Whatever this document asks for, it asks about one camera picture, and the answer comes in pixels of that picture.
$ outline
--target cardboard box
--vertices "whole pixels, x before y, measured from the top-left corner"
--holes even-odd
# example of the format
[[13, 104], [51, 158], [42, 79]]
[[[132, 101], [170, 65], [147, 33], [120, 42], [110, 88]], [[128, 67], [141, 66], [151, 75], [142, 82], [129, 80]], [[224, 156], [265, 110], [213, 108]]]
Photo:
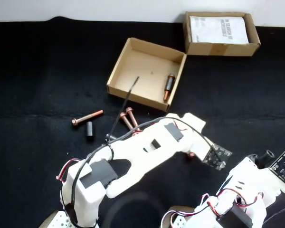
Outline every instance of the cardboard box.
[[[193, 43], [190, 26], [190, 16], [197, 17], [242, 17], [245, 21], [249, 44], [215, 44]], [[252, 56], [260, 47], [261, 42], [256, 27], [249, 13], [241, 12], [186, 12], [183, 24], [185, 47], [187, 55], [197, 56]]]
[[[129, 100], [168, 111], [187, 55], [169, 47], [128, 38], [107, 82], [109, 94], [125, 98], [139, 76]], [[168, 101], [163, 101], [167, 76], [176, 79]]]

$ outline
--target black fabric surface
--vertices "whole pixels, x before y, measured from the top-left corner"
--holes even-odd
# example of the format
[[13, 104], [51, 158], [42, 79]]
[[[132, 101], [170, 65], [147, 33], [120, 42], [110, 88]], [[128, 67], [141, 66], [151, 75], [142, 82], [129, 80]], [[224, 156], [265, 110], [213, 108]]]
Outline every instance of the black fabric surface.
[[[252, 58], [187, 58], [170, 112], [192, 112], [203, 131], [232, 151], [217, 171], [176, 154], [100, 207], [102, 227], [157, 228], [172, 205], [196, 206], [214, 194], [246, 155], [285, 150], [285, 28], [257, 28], [262, 46]], [[105, 84], [128, 37], [184, 51], [181, 24], [84, 22], [0, 23], [0, 227], [35, 228], [61, 209], [58, 175], [70, 158], [104, 142], [123, 100]], [[140, 123], [164, 115], [129, 103]], [[95, 140], [71, 120], [103, 109]], [[126, 133], [122, 124], [115, 135]], [[285, 195], [270, 207], [285, 207]], [[285, 213], [264, 227], [284, 227]]]

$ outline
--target copper screw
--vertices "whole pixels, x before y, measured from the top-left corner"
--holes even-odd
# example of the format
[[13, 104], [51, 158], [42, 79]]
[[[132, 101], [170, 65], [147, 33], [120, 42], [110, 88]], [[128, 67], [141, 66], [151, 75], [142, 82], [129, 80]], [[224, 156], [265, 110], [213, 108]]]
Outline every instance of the copper screw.
[[163, 97], [163, 101], [164, 101], [164, 102], [166, 102], [166, 101], [167, 101], [168, 96], [169, 96], [169, 91], [168, 91], [168, 90], [166, 90], [166, 91], [165, 91], [165, 96]]
[[120, 118], [124, 121], [125, 125], [127, 125], [127, 127], [132, 130], [133, 126], [132, 124], [129, 122], [129, 120], [126, 117], [127, 113], [121, 112], [120, 113]]
[[131, 107], [128, 107], [128, 108], [126, 108], [125, 111], [130, 116], [130, 119], [132, 120], [132, 123], [133, 123], [134, 127], [137, 127], [138, 124], [137, 124], [137, 121], [136, 121], [136, 119], [135, 119], [135, 117], [133, 115], [133, 109]]
[[81, 123], [81, 122], [83, 122], [83, 121], [85, 121], [85, 120], [91, 119], [91, 118], [93, 118], [93, 117], [95, 117], [95, 116], [101, 115], [102, 113], [104, 113], [104, 111], [103, 111], [103, 110], [99, 110], [99, 111], [97, 111], [97, 112], [94, 112], [94, 113], [92, 113], [92, 114], [86, 115], [86, 116], [81, 117], [81, 118], [79, 118], [79, 119], [75, 119], [75, 118], [74, 118], [74, 119], [72, 120], [72, 124], [73, 124], [73, 126], [77, 126], [79, 123]]

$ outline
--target white wall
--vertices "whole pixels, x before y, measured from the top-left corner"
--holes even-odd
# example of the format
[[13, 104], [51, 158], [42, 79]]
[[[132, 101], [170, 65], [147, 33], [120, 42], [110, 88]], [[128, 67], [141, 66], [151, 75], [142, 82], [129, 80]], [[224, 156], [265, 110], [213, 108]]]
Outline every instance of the white wall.
[[258, 26], [285, 27], [285, 0], [0, 0], [0, 21], [182, 22], [185, 11], [242, 11]]

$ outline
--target instruction manual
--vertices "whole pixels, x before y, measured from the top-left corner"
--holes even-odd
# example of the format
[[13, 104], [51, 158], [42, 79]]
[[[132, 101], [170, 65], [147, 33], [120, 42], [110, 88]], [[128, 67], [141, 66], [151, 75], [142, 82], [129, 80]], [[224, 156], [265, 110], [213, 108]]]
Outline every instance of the instruction manual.
[[192, 42], [248, 44], [244, 19], [241, 17], [190, 16]]

